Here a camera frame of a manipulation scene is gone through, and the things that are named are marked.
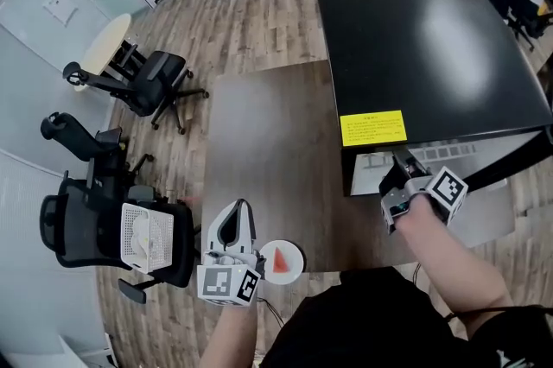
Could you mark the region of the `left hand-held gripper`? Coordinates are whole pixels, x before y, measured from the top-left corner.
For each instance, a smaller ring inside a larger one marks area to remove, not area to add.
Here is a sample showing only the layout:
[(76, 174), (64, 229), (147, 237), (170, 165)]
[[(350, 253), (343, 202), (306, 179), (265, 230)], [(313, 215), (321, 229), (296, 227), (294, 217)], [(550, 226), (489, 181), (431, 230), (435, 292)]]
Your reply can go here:
[[(265, 259), (253, 251), (253, 212), (247, 200), (226, 206), (208, 229), (207, 245), (197, 267), (198, 297), (218, 306), (249, 307), (264, 277)], [(252, 253), (233, 256), (226, 253)]]

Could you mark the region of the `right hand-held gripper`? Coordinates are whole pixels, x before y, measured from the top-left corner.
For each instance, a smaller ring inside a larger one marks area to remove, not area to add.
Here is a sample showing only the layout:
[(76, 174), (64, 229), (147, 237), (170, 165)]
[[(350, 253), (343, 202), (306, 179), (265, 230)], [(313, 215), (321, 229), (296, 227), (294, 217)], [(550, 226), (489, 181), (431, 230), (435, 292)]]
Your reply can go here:
[(461, 208), (468, 185), (447, 167), (431, 174), (408, 149), (392, 151), (393, 165), (379, 185), (381, 211), (392, 234), (396, 221), (417, 195), (429, 199), (437, 218), (448, 225)]

